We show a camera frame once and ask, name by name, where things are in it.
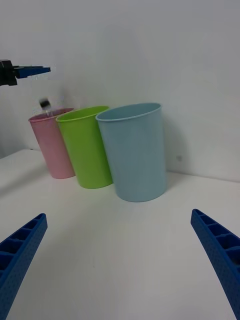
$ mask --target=cup rim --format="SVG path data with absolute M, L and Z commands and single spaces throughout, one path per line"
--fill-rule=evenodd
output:
M 28 121 L 32 124 L 34 123 L 37 123 L 37 122 L 42 122 L 42 121 L 48 121 L 48 120 L 51 120 L 51 119 L 54 119 L 54 118 L 57 118 L 59 116 L 62 116 L 63 114 L 66 114 L 68 112 L 71 112 L 72 110 L 74 110 L 74 108 L 59 108 L 59 109 L 56 109 L 54 110 L 55 112 L 61 112 L 60 114 L 56 114 L 56 115 L 53 115 L 53 116 L 46 116 L 46 117 L 41 117 L 44 116 L 44 114 L 36 114 L 36 115 L 33 115 L 31 116 Z
M 71 114 L 71 113 L 76 113 L 76 112 L 79 112 L 81 110 L 85 110 L 85 109 L 94 109 L 94 108 L 106 108 L 104 111 L 101 111 L 101 112 L 94 112 L 93 114 L 89 114 L 89 115 L 85 115 L 85 116 L 79 116 L 79 117 L 76 117 L 76 118 L 72 118 L 72 119 L 61 119 L 61 117 L 64 117 L 65 114 L 60 114 L 56 117 L 56 122 L 58 123 L 66 123 L 66 122 L 73 122 L 73 121 L 77 121 L 77 120 L 82 120 L 82 119 L 86 119 L 86 118 L 90 118 L 90 117 L 95 117 L 97 116 L 99 113 L 102 113 L 102 112 L 105 112 L 109 109 L 109 106 L 107 105 L 94 105 L 94 106 L 89 106 L 89 107 L 85 107 L 85 108 L 81 108 L 81 109 L 74 109 L 70 112 L 68 112 L 68 114 Z
M 112 112 L 112 110 L 115 109 L 120 109 L 120 108 L 126 108 L 126 107 L 130 107 L 130 106 L 141 106 L 141 105 L 151 105 L 151 106 L 155 106 L 156 108 L 154 110 L 151 111 L 147 111 L 147 112 L 143 112 L 141 114 L 137 114 L 137 115 L 132 115 L 132 116 L 126 116 L 126 117 L 122 117 L 122 118 L 112 118 L 112 119 L 102 119 L 99 118 L 102 114 L 105 113 L 110 113 Z M 129 119 L 135 119 L 135 118 L 140 118 L 140 117 L 144 117 L 147 115 L 150 115 L 158 110 L 162 109 L 162 105 L 157 103 L 157 102 L 143 102 L 143 103 L 133 103 L 133 104 L 126 104 L 126 105 L 121 105 L 117 108 L 111 108 L 109 110 L 100 112 L 99 114 L 96 115 L 96 120 L 99 122 L 116 122 L 116 121 L 124 121 L 124 120 L 129 120 Z

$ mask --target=green cup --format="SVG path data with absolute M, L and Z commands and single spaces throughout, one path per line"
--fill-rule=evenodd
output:
M 80 186 L 101 188 L 113 183 L 96 115 L 108 106 L 93 106 L 56 118 Z

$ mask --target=light blue cup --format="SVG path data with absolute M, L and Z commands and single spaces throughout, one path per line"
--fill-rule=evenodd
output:
M 166 190 L 162 107 L 125 105 L 96 116 L 116 194 L 142 202 Z

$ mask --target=white wall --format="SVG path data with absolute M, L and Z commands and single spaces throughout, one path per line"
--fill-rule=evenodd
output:
M 240 181 L 238 0 L 2 0 L 0 58 L 52 73 L 0 88 L 0 152 L 53 104 L 160 102 L 168 169 Z

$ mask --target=pink cup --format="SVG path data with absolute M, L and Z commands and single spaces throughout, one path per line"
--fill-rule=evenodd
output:
M 57 116 L 71 110 L 73 108 L 58 109 L 53 111 L 53 116 L 51 117 L 48 117 L 46 114 L 38 114 L 28 119 L 48 170 L 55 179 L 75 176 L 64 140 L 56 122 Z

